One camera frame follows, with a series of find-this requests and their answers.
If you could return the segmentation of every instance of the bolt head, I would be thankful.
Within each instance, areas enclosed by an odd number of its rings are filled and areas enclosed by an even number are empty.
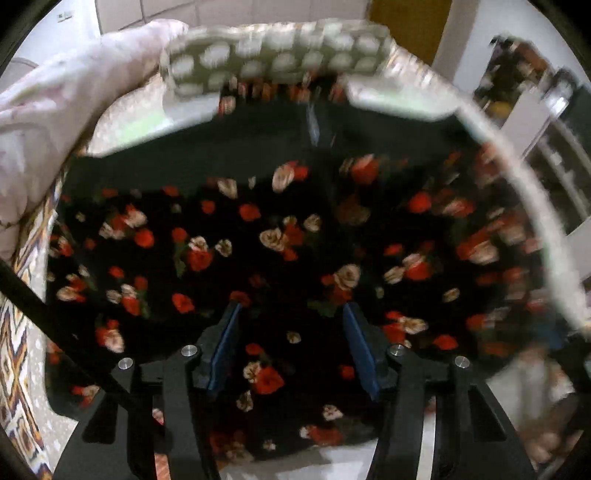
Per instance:
[[[453,362],[460,368],[468,368],[470,366],[470,361],[465,356],[457,356]]]
[[[126,356],[125,358],[122,358],[121,360],[119,360],[119,363],[117,364],[117,366],[121,370],[127,370],[128,368],[131,368],[133,366],[133,364],[134,364],[133,359]]]
[[[403,356],[406,353],[406,347],[401,343],[395,343],[388,348],[389,356]]]
[[[199,347],[197,345],[185,345],[181,348],[181,355],[182,356],[193,356],[197,354],[199,351]]]

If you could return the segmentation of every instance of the patterned cushion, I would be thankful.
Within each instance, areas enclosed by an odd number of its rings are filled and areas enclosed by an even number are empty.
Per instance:
[[[387,27],[366,21],[202,27],[167,47],[160,73],[181,96],[217,92],[232,77],[295,83],[311,70],[373,75],[393,45]]]

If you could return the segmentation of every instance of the floral fabric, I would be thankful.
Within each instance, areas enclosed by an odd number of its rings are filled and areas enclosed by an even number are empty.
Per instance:
[[[391,342],[502,368],[551,312],[540,245],[495,153],[458,120],[355,109],[340,84],[237,84],[220,117],[75,161],[51,236],[47,302],[112,368],[169,355],[244,306],[207,421],[221,465],[377,436],[341,308]],[[75,417],[97,387],[48,348]]]

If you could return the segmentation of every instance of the white wall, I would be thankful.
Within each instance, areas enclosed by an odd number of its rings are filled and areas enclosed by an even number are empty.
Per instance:
[[[71,11],[73,17],[58,23],[57,16],[64,11]],[[98,36],[94,0],[61,0],[31,30],[15,56],[41,64],[57,53],[76,48]]]
[[[500,34],[532,42],[556,70],[564,66],[589,83],[567,43],[527,0],[454,0],[433,67],[471,93],[491,58],[489,43]]]

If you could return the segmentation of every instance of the pink fabric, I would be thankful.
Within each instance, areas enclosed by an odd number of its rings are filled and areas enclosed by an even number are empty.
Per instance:
[[[47,193],[80,134],[158,65],[188,26],[156,20],[53,57],[0,95],[0,258],[15,251],[19,222]]]

